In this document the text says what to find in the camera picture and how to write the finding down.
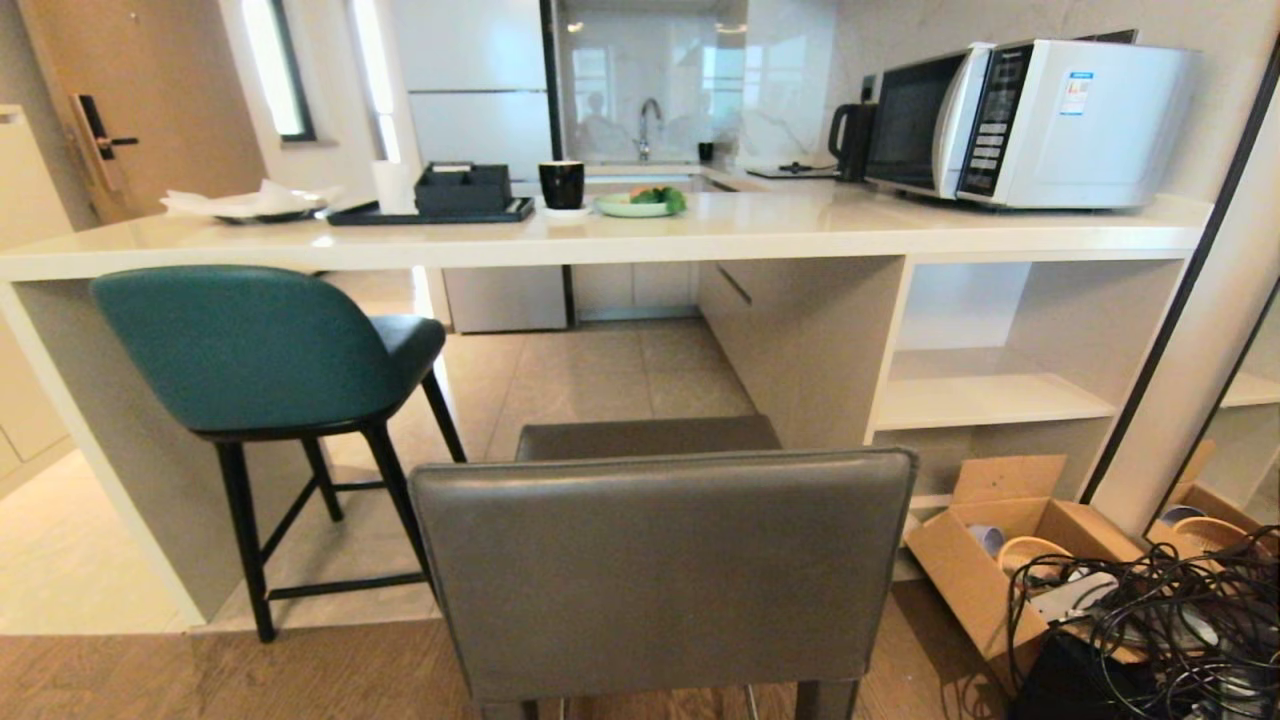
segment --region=stool backrest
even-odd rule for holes
[[[902,450],[422,466],[436,596],[481,702],[855,679]]]
[[[310,275],[155,268],[100,277],[90,291],[160,402],[189,429],[326,424],[402,400],[369,318]]]

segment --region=microwave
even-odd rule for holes
[[[1188,50],[1033,40],[886,70],[867,179],[1001,208],[1146,205],[1197,61]]]

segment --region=microwave control panel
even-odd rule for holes
[[[1009,131],[1018,113],[1032,49],[1032,45],[1023,45],[992,53],[957,190],[988,197],[996,192],[996,178],[1005,160]]]

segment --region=black kettle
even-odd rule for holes
[[[836,114],[831,117],[831,135],[827,136],[827,150],[836,156],[836,179],[863,182],[867,178],[867,152],[874,119],[874,102],[836,108]]]

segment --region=green plate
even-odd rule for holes
[[[595,199],[595,208],[600,213],[613,215],[614,218],[664,218],[672,214],[667,210],[666,202],[632,205],[631,196],[626,192],[602,195]]]

